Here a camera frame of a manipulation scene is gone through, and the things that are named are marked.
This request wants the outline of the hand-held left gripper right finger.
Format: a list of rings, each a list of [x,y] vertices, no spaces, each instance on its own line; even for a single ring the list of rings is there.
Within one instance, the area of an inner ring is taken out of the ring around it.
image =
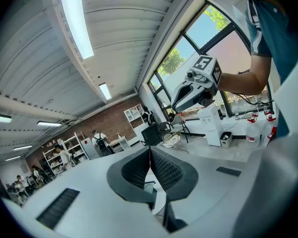
[[[187,198],[198,182],[198,172],[191,164],[154,146],[150,148],[150,168],[168,202]]]

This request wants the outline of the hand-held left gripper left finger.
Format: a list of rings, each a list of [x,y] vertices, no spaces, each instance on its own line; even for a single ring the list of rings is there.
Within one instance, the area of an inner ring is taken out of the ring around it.
[[[107,171],[110,188],[128,202],[145,203],[153,209],[155,198],[145,191],[150,168],[150,148],[143,149],[115,162]]]

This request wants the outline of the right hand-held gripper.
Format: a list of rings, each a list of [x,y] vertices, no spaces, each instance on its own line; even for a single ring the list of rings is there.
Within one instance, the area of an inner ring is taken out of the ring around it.
[[[218,92],[222,70],[216,58],[200,56],[187,70],[185,80],[178,85],[171,97],[171,107],[176,112],[199,104],[207,107]]]

